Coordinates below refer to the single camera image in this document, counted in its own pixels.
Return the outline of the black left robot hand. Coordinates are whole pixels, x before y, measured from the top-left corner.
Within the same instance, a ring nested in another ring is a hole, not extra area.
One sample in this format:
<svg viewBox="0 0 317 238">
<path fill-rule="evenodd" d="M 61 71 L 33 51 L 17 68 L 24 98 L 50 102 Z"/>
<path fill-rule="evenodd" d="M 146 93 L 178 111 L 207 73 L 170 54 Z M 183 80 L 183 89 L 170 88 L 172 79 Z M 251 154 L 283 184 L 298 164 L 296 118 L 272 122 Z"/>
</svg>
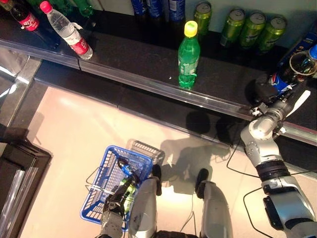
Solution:
<svg viewBox="0 0 317 238">
<path fill-rule="evenodd" d="M 113 194 L 110 194 L 106 198 L 103 214 L 105 212 L 114 212 L 119 214 L 122 218 L 125 218 L 132 209 L 136 191 L 137 180 L 132 176 L 124 178 L 119 186 L 113 189 Z"/>
</svg>

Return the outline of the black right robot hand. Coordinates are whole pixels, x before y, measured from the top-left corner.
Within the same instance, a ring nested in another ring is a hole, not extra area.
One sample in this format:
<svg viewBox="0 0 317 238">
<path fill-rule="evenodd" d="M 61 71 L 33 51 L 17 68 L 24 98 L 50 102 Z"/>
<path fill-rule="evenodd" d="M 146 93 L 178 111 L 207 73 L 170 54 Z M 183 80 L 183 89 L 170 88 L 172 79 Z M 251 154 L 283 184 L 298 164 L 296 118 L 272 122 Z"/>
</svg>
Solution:
<svg viewBox="0 0 317 238">
<path fill-rule="evenodd" d="M 262 74 L 254 82 L 254 93 L 252 96 L 252 102 L 254 105 L 264 103 L 267 106 L 275 103 L 276 101 L 283 101 L 292 97 L 293 90 L 279 93 L 278 90 L 269 83 L 269 76 Z"/>
</svg>

